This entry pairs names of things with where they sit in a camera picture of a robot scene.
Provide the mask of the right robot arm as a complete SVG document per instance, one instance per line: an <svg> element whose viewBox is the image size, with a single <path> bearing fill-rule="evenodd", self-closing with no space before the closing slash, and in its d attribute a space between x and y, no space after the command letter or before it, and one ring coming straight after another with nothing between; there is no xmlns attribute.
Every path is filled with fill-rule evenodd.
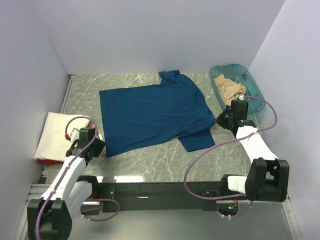
<svg viewBox="0 0 320 240"><path fill-rule="evenodd" d="M290 165L280 160L262 139L257 125L248 120L249 104L244 99L234 99L215 122L232 132L243 146L251 166L247 176L224 175L219 193L230 200L238 193L250 201L284 202L287 198Z"/></svg>

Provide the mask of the blue t-shirt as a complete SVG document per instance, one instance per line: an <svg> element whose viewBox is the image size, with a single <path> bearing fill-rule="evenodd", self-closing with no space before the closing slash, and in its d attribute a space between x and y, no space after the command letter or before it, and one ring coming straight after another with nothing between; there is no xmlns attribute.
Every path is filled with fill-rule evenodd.
<svg viewBox="0 0 320 240"><path fill-rule="evenodd" d="M178 138L187 152L215 145L215 117L197 85L179 70L159 84L99 92L107 157Z"/></svg>

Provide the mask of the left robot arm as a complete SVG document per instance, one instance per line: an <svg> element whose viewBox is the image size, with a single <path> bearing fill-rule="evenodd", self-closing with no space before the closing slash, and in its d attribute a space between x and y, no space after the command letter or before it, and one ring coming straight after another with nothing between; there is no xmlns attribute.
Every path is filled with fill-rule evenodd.
<svg viewBox="0 0 320 240"><path fill-rule="evenodd" d="M67 240L73 218L80 213L86 200L100 195L97 177L83 175L93 158L97 158L105 143L98 138L96 128L84 127L79 137L66 151L62 168L38 199L27 206L27 232L30 240Z"/></svg>

